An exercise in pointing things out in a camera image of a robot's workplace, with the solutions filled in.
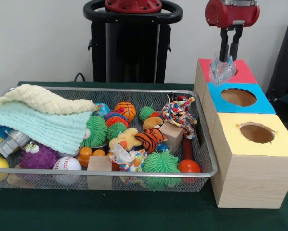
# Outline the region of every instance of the white wall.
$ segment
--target white wall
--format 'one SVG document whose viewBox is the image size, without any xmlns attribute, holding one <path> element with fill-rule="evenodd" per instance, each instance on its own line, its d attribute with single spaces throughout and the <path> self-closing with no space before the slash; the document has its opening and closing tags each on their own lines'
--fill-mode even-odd
<svg viewBox="0 0 288 231">
<path fill-rule="evenodd" d="M 198 58 L 220 47 L 217 28 L 204 18 L 208 0 L 172 0 L 184 10 L 173 24 L 166 82 L 193 83 Z M 0 0 L 0 94 L 18 81 L 72 81 L 81 71 L 92 80 L 87 51 L 90 21 L 82 14 L 88 0 Z M 258 22 L 246 28 L 239 58 L 246 59 L 266 90 L 288 24 L 288 0 L 259 0 Z"/>
</svg>

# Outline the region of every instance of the purple spiky toy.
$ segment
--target purple spiky toy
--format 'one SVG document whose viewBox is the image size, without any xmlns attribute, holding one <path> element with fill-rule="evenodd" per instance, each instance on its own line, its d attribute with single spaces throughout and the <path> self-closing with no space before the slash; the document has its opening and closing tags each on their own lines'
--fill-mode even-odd
<svg viewBox="0 0 288 231">
<path fill-rule="evenodd" d="M 22 151 L 20 157 L 21 168 L 29 169 L 52 169 L 59 159 L 58 152 L 44 146 L 41 143 L 30 143 Z"/>
</svg>

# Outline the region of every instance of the googly eye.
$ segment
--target googly eye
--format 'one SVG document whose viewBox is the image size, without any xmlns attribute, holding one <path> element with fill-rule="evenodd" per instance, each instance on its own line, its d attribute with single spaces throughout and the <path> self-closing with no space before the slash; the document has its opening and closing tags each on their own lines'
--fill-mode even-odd
<svg viewBox="0 0 288 231">
<path fill-rule="evenodd" d="M 84 136 L 84 139 L 88 139 L 89 137 L 91 136 L 91 131 L 87 128 L 86 131 L 85 131 L 85 136 Z"/>
<path fill-rule="evenodd" d="M 39 152 L 39 150 L 40 150 L 40 148 L 38 147 L 38 145 L 33 144 L 30 147 L 30 152 L 33 154 Z"/>
<path fill-rule="evenodd" d="M 30 144 L 28 144 L 27 146 L 25 146 L 25 151 L 26 151 L 27 153 L 30 152 L 30 149 L 31 149 L 31 145 L 30 145 Z"/>
</svg>

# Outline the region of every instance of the shape sorter box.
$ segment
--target shape sorter box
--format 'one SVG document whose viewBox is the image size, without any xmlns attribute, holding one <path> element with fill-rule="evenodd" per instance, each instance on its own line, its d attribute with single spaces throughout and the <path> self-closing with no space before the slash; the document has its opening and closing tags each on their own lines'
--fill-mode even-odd
<svg viewBox="0 0 288 231">
<path fill-rule="evenodd" d="M 218 207 L 281 207 L 288 191 L 288 131 L 277 115 L 218 113 L 212 143 Z"/>
<path fill-rule="evenodd" d="M 211 82 L 209 77 L 210 63 L 211 59 L 199 59 L 197 62 L 194 92 L 198 94 L 201 103 L 203 103 L 204 93 L 207 88 L 206 83 Z M 236 60 L 235 63 L 237 72 L 229 80 L 229 83 L 257 83 L 244 60 Z"/>
<path fill-rule="evenodd" d="M 203 111 L 212 137 L 217 112 L 275 114 L 260 86 L 255 83 L 207 83 Z"/>
</svg>

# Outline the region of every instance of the green spiky ball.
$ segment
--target green spiky ball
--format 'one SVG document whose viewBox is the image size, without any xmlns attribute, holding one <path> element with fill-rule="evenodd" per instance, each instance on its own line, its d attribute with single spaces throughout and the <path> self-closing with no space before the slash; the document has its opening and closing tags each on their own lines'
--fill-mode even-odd
<svg viewBox="0 0 288 231">
<path fill-rule="evenodd" d="M 153 152 L 143 163 L 143 172 L 179 173 L 177 169 L 178 158 L 169 151 Z M 164 186 L 175 187 L 181 183 L 181 178 L 171 177 L 146 177 L 147 187 L 153 191 L 163 190 Z"/>
<path fill-rule="evenodd" d="M 101 146 L 107 135 L 105 120 L 100 116 L 92 115 L 86 123 L 86 128 L 91 132 L 91 136 L 83 140 L 81 147 L 94 148 Z"/>
<path fill-rule="evenodd" d="M 119 122 L 119 123 L 115 123 L 113 124 L 111 127 L 108 128 L 107 130 L 107 138 L 109 140 L 117 137 L 119 135 L 119 133 L 124 132 L 126 130 L 126 126 Z"/>
<path fill-rule="evenodd" d="M 140 115 L 139 115 L 140 120 L 144 122 L 153 112 L 154 112 L 154 109 L 152 107 L 149 107 L 149 106 L 142 107 L 140 109 Z"/>
</svg>

